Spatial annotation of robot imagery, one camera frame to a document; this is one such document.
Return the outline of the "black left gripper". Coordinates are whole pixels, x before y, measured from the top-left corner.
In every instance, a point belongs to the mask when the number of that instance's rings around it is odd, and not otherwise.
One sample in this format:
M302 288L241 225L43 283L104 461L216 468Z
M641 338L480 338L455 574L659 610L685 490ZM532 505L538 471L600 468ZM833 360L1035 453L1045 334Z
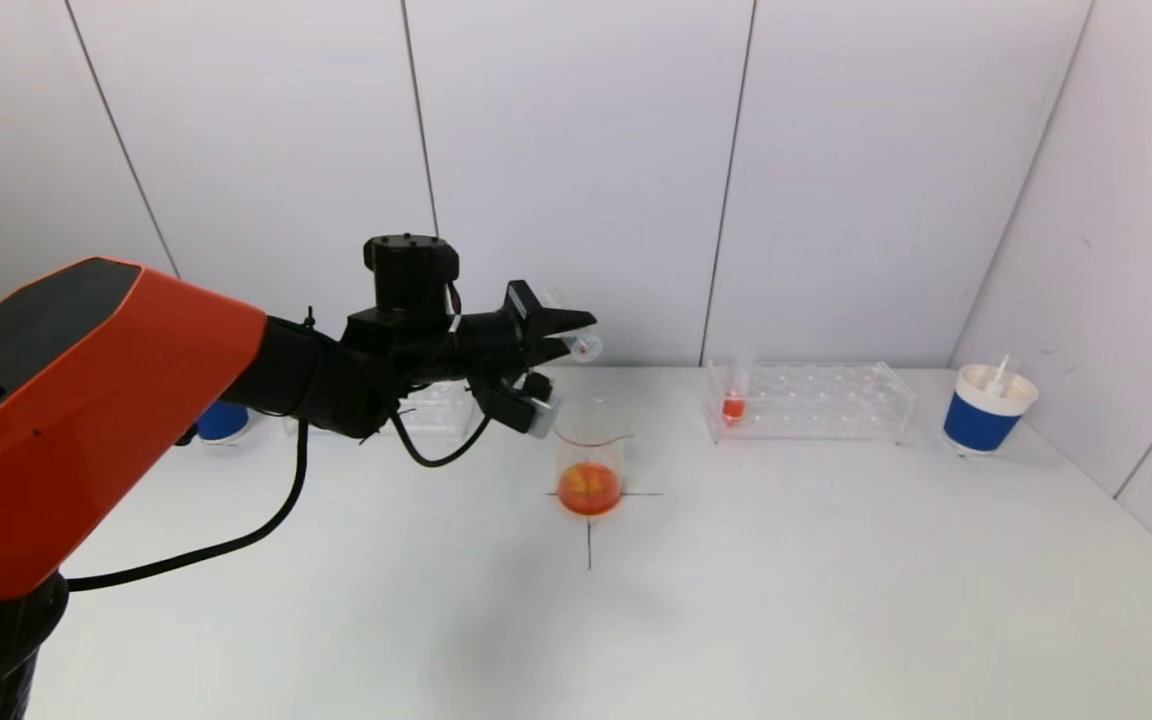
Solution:
M541 306L530 283L511 281L497 310L461 316L458 350L480 365L500 361L526 366L535 354L535 365L540 366L570 355L561 336L585 332L594 324L594 314L588 311Z

